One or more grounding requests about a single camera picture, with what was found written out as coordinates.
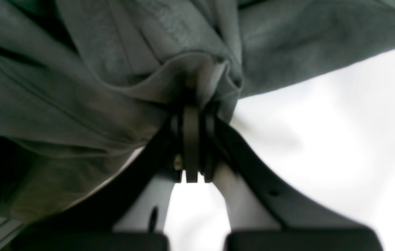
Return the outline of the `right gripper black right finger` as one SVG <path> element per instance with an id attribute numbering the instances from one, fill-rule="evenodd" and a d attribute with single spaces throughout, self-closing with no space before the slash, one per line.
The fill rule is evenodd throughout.
<path id="1" fill-rule="evenodd" d="M 225 251 L 382 251 L 374 230 L 286 183 L 233 127 L 207 113 L 204 176 L 223 196 L 231 231 Z"/>

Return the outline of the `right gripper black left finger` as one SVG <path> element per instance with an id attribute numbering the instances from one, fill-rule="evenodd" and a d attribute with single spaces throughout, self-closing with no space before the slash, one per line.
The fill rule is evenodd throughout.
<path id="1" fill-rule="evenodd" d="M 199 111 L 186 106 L 136 159 L 91 197 L 11 242 L 13 251 L 168 251 L 163 234 L 172 189 L 182 172 L 199 175 Z"/>

